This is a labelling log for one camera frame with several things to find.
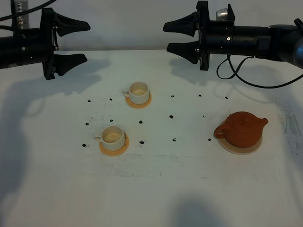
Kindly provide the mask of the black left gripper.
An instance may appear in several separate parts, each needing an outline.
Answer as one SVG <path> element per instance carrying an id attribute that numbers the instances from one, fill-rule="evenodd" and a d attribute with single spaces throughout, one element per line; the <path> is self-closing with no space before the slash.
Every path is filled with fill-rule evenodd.
<path id="1" fill-rule="evenodd" d="M 90 25 L 87 22 L 62 16 L 55 13 L 52 8 L 44 8 L 40 30 L 46 41 L 46 61 L 42 63 L 46 80 L 55 79 L 54 73 L 63 76 L 69 70 L 87 62 L 84 54 L 54 54 L 54 51 L 59 49 L 57 34 L 63 37 L 75 32 L 89 31 Z"/>

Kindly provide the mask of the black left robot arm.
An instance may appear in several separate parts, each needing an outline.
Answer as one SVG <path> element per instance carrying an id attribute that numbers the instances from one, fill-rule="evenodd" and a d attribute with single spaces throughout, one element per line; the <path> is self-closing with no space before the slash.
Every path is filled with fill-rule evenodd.
<path id="1" fill-rule="evenodd" d="M 46 80 L 54 79 L 54 74 L 63 76 L 74 67 L 87 61 L 84 54 L 60 55 L 57 36 L 60 37 L 82 31 L 89 31 L 87 22 L 62 16 L 52 8 L 42 9 L 39 28 L 13 29 L 13 36 L 0 39 L 0 68 L 12 68 L 42 63 Z"/>

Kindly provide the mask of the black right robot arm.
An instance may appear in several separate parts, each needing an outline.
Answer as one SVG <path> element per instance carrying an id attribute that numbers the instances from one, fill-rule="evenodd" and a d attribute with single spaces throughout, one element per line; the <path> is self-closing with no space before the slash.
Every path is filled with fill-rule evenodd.
<path id="1" fill-rule="evenodd" d="M 209 69 L 211 54 L 254 56 L 271 61 L 284 61 L 303 66 L 303 22 L 293 25 L 235 26 L 231 5 L 216 12 L 210 20 L 208 2 L 199 1 L 196 11 L 184 18 L 167 22 L 163 31 L 194 36 L 198 41 L 169 43 L 167 51 L 181 56 L 200 70 Z"/>

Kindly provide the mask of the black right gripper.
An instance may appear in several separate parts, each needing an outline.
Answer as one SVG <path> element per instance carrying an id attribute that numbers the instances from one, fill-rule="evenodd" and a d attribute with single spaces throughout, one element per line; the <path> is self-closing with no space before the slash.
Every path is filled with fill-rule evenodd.
<path id="1" fill-rule="evenodd" d="M 197 12 L 178 20 L 166 22 L 163 31 L 180 33 L 191 37 L 199 31 L 199 41 L 189 43 L 169 43 L 167 52 L 178 55 L 192 64 L 200 60 L 200 70 L 209 69 L 210 54 L 231 54 L 235 15 L 228 5 L 228 20 L 210 20 L 208 2 L 199 1 Z"/>

